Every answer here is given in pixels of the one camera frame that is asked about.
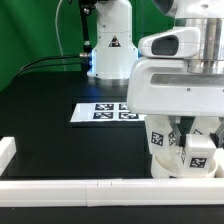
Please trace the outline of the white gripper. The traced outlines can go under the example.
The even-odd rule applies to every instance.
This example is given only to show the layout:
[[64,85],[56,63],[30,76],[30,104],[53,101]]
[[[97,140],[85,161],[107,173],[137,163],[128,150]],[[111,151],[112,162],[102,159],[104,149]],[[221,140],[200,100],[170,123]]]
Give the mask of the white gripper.
[[220,117],[211,137],[217,147],[224,147],[224,75],[188,73],[185,60],[141,57],[131,71],[127,105],[132,113],[170,115],[179,147],[185,145],[180,116]]

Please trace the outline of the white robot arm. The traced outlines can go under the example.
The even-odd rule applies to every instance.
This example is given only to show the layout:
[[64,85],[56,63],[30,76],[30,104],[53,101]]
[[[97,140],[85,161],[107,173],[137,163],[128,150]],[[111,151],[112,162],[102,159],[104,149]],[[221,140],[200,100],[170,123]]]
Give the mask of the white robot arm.
[[224,0],[152,0],[174,27],[132,42],[128,0],[98,0],[91,80],[128,86],[133,113],[216,117],[224,145]]

